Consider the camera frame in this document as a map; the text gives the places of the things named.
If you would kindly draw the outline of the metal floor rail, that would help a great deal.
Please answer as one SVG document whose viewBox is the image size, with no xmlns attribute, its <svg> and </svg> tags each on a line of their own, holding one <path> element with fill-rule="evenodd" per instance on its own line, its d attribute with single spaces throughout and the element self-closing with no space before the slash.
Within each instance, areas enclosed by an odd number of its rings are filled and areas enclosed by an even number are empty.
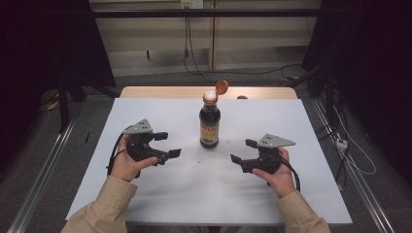
<svg viewBox="0 0 412 233">
<path fill-rule="evenodd" d="M 42 168 L 20 205 L 7 233 L 24 233 L 27 229 L 28 223 L 38 207 L 52 176 L 52 171 L 64 150 L 75 123 L 76 121 L 71 119 L 56 134 L 53 134 L 53 139 L 47 148 L 48 155 L 46 160 L 42 163 Z"/>
<path fill-rule="evenodd" d="M 336 145 L 336 140 L 339 137 L 339 133 L 332 132 L 332 126 L 326 118 L 326 108 L 323 103 L 318 100 L 313 100 L 312 103 L 323 124 L 323 127 L 327 132 L 328 137 L 337 149 L 339 158 L 343 161 L 347 175 L 351 177 L 363 203 L 365 204 L 365 207 L 376 224 L 378 231 L 380 233 L 395 233 L 385 211 L 364 178 L 365 172 L 361 171 L 348 150 L 343 150 Z"/>
</svg>

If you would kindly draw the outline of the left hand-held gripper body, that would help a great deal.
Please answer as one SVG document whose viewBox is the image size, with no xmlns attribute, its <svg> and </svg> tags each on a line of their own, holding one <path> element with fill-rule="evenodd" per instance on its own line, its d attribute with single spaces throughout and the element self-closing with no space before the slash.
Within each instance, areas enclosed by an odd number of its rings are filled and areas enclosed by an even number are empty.
<svg viewBox="0 0 412 233">
<path fill-rule="evenodd" d="M 135 161 L 141 161 L 146 158 L 156 157 L 158 162 L 155 164 L 164 165 L 168 160 L 168 152 L 153 149 L 150 146 L 151 141 L 155 141 L 155 133 L 147 119 L 142 119 L 123 130 L 124 135 L 129 136 L 126 150 L 131 158 Z"/>
</svg>

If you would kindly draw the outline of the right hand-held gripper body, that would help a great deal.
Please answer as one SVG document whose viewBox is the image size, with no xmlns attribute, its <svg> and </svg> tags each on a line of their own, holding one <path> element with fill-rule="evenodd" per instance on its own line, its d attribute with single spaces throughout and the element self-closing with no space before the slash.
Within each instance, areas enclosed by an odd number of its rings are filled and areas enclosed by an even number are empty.
<svg viewBox="0 0 412 233">
<path fill-rule="evenodd" d="M 241 169 L 244 173 L 251 173 L 254 169 L 260 169 L 269 174 L 274 174 L 278 171 L 282 164 L 285 164 L 293 173 L 295 170 L 290 165 L 289 161 L 282 157 L 279 148 L 286 146 L 294 146 L 295 142 L 265 134 L 257 141 L 258 157 L 255 159 L 243 159 Z"/>
</svg>

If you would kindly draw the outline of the wooden table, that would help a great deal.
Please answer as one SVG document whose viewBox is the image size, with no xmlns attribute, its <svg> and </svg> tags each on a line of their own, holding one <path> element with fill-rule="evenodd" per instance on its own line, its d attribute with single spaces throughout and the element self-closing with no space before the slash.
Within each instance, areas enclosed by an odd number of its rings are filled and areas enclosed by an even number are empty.
<svg viewBox="0 0 412 233">
<path fill-rule="evenodd" d="M 121 98 L 201 98 L 212 90 L 212 86 L 127 86 L 120 94 Z M 295 91 L 290 87 L 247 87 L 232 86 L 222 95 L 222 99 L 296 99 Z"/>
</svg>

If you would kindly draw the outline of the person's left hand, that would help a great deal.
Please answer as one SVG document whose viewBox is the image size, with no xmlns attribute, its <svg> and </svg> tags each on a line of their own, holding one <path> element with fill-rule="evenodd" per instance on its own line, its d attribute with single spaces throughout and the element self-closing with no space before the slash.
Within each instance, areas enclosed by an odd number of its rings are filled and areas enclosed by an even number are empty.
<svg viewBox="0 0 412 233">
<path fill-rule="evenodd" d="M 141 170 L 155 165 L 158 159 L 154 156 L 141 161 L 135 161 L 127 153 L 126 146 L 128 141 L 128 135 L 124 135 L 120 139 L 111 176 L 126 182 L 131 182 Z"/>
</svg>

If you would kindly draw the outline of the person's right hand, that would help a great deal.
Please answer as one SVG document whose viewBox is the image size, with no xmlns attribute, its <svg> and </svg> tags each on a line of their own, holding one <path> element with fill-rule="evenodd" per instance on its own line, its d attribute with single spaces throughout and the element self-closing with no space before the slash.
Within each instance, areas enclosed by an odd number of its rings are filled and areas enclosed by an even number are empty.
<svg viewBox="0 0 412 233">
<path fill-rule="evenodd" d="M 253 174 L 267 181 L 279 199 L 296 191 L 292 180 L 292 171 L 285 164 L 282 164 L 274 174 L 269 174 L 260 169 L 254 169 Z"/>
</svg>

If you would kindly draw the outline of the black horizontal bar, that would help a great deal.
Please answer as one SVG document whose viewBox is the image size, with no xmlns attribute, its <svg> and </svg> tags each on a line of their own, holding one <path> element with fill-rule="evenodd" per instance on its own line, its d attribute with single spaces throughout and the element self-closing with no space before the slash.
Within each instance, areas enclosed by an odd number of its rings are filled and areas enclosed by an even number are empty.
<svg viewBox="0 0 412 233">
<path fill-rule="evenodd" d="M 101 10 L 92 14 L 99 18 L 115 17 L 317 17 L 323 12 L 319 9 L 281 9 L 281 10 Z"/>
</svg>

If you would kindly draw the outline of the white wall socket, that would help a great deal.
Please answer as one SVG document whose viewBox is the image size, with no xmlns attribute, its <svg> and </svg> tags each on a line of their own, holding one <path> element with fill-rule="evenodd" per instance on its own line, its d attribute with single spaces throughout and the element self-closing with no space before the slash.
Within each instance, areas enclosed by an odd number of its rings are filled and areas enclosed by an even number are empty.
<svg viewBox="0 0 412 233">
<path fill-rule="evenodd" d="M 204 2 L 203 0 L 181 0 L 182 9 L 203 9 Z"/>
</svg>

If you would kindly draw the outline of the dark curtain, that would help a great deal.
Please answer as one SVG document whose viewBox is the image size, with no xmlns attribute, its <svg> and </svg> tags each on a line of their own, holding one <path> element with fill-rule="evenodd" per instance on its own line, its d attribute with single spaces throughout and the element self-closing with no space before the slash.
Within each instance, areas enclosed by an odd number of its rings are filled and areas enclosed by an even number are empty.
<svg viewBox="0 0 412 233">
<path fill-rule="evenodd" d="M 17 158 L 41 95 L 62 85 L 77 101 L 83 85 L 114 75 L 89 0 L 0 0 L 0 174 Z"/>
<path fill-rule="evenodd" d="M 302 67 L 329 67 L 367 133 L 412 185 L 412 0 L 321 0 Z"/>
</svg>

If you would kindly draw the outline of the white table mat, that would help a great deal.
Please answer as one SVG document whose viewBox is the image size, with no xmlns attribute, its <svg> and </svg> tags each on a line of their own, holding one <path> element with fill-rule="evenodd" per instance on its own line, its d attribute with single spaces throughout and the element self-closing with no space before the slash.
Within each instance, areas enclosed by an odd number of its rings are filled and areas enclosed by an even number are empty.
<svg viewBox="0 0 412 233">
<path fill-rule="evenodd" d="M 303 104 L 289 100 L 221 100 L 219 143 L 199 142 L 198 99 L 120 98 L 115 101 L 70 211 L 93 201 L 106 179 L 106 167 L 121 131 L 147 119 L 165 141 L 158 150 L 180 150 L 175 159 L 142 171 L 127 218 L 154 225 L 277 225 L 277 197 L 266 182 L 244 173 L 230 157 L 255 158 L 248 139 L 270 133 L 293 142 L 291 165 L 312 209 L 330 224 L 352 219 L 338 190 Z"/>
</svg>

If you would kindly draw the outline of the dark sauce bottle orange cap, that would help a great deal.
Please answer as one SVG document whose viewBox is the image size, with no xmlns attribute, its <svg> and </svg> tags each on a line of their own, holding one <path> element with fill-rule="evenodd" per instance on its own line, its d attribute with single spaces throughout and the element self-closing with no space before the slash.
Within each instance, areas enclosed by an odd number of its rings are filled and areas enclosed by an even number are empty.
<svg viewBox="0 0 412 233">
<path fill-rule="evenodd" d="M 205 149 L 213 149 L 219 143 L 221 111 L 217 106 L 219 97 L 228 90 L 228 82 L 218 81 L 214 90 L 203 95 L 203 107 L 199 112 L 200 144 Z"/>
</svg>

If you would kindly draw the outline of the black metal stand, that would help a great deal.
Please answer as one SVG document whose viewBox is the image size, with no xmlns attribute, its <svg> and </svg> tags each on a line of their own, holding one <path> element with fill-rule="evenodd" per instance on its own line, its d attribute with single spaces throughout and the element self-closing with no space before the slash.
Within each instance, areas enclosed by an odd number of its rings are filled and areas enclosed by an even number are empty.
<svg viewBox="0 0 412 233">
<path fill-rule="evenodd" d="M 86 100 L 84 86 L 91 86 L 93 89 L 111 98 L 118 98 L 120 94 L 102 84 L 78 74 L 61 75 L 58 78 L 58 103 L 60 108 L 60 129 L 62 133 L 70 123 L 67 94 L 70 94 L 74 102 L 82 103 Z"/>
</svg>

